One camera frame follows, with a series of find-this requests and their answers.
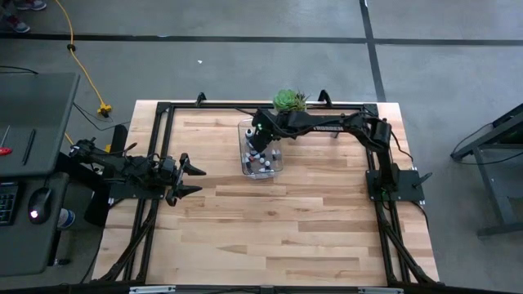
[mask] wooden table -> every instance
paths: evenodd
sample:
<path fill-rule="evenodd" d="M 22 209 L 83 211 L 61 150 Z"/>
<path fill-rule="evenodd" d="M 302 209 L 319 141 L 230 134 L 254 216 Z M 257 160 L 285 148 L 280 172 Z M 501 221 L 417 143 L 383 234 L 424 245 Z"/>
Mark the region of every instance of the wooden table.
<path fill-rule="evenodd" d="M 129 154 L 147 153 L 157 102 L 136 102 L 127 144 L 138 142 L 138 146 Z M 392 125 L 402 149 L 408 150 L 400 106 L 380 103 L 378 110 Z M 340 110 L 310 113 L 339 114 Z M 187 152 L 208 175 L 185 176 L 186 184 L 203 190 L 176 207 L 161 202 L 147 283 L 386 285 L 376 214 L 366 192 L 367 161 L 355 137 L 340 134 L 334 139 L 316 132 L 282 140 L 281 174 L 251 180 L 239 164 L 237 125 L 245 118 L 234 109 L 176 111 L 168 153 L 178 158 Z M 409 158 L 396 144 L 391 146 L 394 161 L 410 168 Z M 93 278 L 107 272 L 127 246 L 135 209 L 136 200 L 128 199 L 110 211 Z M 398 212 L 405 246 L 437 280 L 422 213 L 412 203 L 398 203 Z M 391 254 L 400 277 L 396 250 Z"/>

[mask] concrete floor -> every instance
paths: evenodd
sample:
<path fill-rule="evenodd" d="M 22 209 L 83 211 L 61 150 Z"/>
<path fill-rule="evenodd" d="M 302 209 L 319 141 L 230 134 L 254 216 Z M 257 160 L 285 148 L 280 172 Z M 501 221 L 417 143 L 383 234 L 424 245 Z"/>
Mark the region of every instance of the concrete floor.
<path fill-rule="evenodd" d="M 364 37 L 357 0 L 63 3 L 77 33 Z M 523 38 L 519 0 L 368 0 L 368 5 L 376 38 Z M 34 32 L 67 32 L 54 2 L 46 11 L 22 16 Z M 1 42 L 0 64 L 43 73 L 80 72 L 65 49 L 67 42 Z M 77 46 L 78 57 L 113 105 L 115 122 L 130 119 L 135 100 L 195 99 L 201 91 L 210 100 L 258 100 L 270 99 L 286 87 L 312 96 L 325 88 L 334 100 L 376 101 L 365 45 L 77 42 Z M 400 103 L 415 163 L 421 172 L 434 172 L 424 189 L 441 281 L 521 292 L 523 233 L 479 240 L 476 231 L 495 224 L 479 172 L 449 160 L 464 136 L 523 102 L 521 47 L 377 46 L 377 53 L 387 101 Z M 76 102 L 92 113 L 98 106 L 85 78 Z M 75 111 L 68 125 L 75 140 L 96 136 L 100 145 L 110 143 L 110 131 L 95 130 Z M 82 211 L 89 193 L 74 197 L 67 198 L 66 205 Z M 60 254 L 73 259 L 71 265 L 40 275 L 0 278 L 0 288 L 77 283 L 100 234 L 79 221 L 60 244 Z"/>

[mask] clear plastic container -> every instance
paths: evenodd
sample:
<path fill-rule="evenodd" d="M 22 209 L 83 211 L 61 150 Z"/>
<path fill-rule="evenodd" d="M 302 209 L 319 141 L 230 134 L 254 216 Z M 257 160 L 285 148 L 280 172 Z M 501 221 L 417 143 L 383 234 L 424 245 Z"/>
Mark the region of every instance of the clear plastic container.
<path fill-rule="evenodd" d="M 281 143 L 272 141 L 263 152 L 258 153 L 249 146 L 250 134 L 254 127 L 252 119 L 244 119 L 238 124 L 239 158 L 244 175 L 254 180 L 276 176 L 284 169 Z"/>

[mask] succulent plant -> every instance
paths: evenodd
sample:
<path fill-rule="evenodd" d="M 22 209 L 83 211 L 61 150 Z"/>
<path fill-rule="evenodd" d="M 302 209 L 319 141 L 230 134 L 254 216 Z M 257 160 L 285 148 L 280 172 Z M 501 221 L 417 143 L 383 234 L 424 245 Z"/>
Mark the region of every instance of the succulent plant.
<path fill-rule="evenodd" d="M 306 110 L 307 97 L 301 92 L 295 92 L 293 90 L 280 90 L 278 95 L 273 100 L 273 105 L 278 111 L 282 110 L 294 110 L 304 111 Z"/>

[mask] gray desk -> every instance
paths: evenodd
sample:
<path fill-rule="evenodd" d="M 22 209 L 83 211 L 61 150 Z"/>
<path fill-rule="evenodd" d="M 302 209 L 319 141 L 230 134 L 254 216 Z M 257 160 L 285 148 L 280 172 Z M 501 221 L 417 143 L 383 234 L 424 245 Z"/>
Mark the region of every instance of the gray desk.
<path fill-rule="evenodd" d="M 0 75 L 0 135 L 11 125 L 5 147 L 13 149 L 0 157 L 0 177 L 53 172 L 78 81 L 75 73 Z M 24 166 L 22 158 L 33 128 L 36 136 Z"/>
<path fill-rule="evenodd" d="M 69 176 L 59 172 L 49 177 L 51 216 L 45 223 L 33 225 L 27 212 L 29 198 L 36 189 L 44 186 L 44 182 L 42 176 L 24 178 L 20 182 L 23 192 L 19 194 L 15 222 L 0 227 L 0 276 L 38 274 L 47 266 Z"/>

